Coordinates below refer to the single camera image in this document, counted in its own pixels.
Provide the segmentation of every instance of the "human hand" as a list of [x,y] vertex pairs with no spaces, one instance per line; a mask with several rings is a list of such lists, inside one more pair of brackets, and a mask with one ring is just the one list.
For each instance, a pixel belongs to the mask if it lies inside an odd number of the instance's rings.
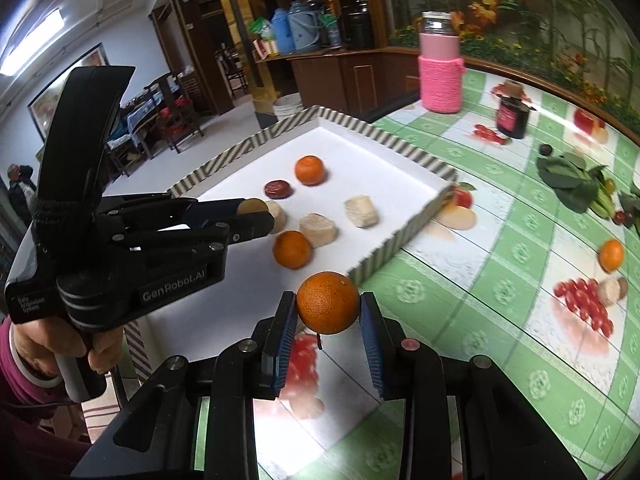
[[[15,349],[20,357],[47,378],[60,373],[55,354],[76,358],[86,354],[80,334],[57,316],[14,324],[13,330]],[[118,364],[122,357],[123,336],[123,327],[92,335],[92,349],[88,355],[92,370],[105,374]]]

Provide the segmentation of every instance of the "white cuff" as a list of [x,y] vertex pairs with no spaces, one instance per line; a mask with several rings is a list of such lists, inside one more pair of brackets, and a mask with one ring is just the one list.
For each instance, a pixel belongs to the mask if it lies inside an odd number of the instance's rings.
[[11,355],[14,357],[14,363],[20,370],[22,376],[27,379],[31,384],[39,388],[55,388],[62,382],[62,376],[54,377],[53,379],[43,380],[37,377],[27,370],[27,367],[22,362],[20,355],[15,347],[14,342],[14,324],[9,327],[9,348],[11,349]]

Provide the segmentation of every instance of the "orange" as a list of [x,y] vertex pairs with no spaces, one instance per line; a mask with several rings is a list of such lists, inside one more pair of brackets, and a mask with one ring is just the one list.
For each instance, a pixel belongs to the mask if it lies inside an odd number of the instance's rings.
[[351,280],[337,272],[307,278],[296,297],[302,322],[319,334],[337,334],[350,327],[360,311],[360,294]]
[[302,157],[294,168],[296,178],[305,186],[316,186],[326,177],[322,160],[313,155]]
[[605,272],[613,272],[625,259],[625,249],[620,241],[612,238],[604,242],[598,252],[598,262]]
[[280,233],[273,244],[273,256],[287,269],[299,269],[311,259],[313,249],[309,240],[299,231]]

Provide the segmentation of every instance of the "jar label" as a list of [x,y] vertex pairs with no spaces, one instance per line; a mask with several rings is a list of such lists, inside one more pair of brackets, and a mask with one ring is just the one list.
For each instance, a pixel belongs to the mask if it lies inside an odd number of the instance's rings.
[[498,110],[498,126],[504,128],[505,130],[509,130],[512,132],[516,128],[516,120],[518,119],[518,114],[509,110],[508,108],[501,106]]

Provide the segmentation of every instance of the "dark jar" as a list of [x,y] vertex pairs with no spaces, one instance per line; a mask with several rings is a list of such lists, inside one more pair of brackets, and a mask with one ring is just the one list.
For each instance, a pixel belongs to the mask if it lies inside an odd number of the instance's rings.
[[496,116],[498,131],[511,139],[523,139],[529,122],[530,108],[522,102],[523,87],[515,81],[505,81]]

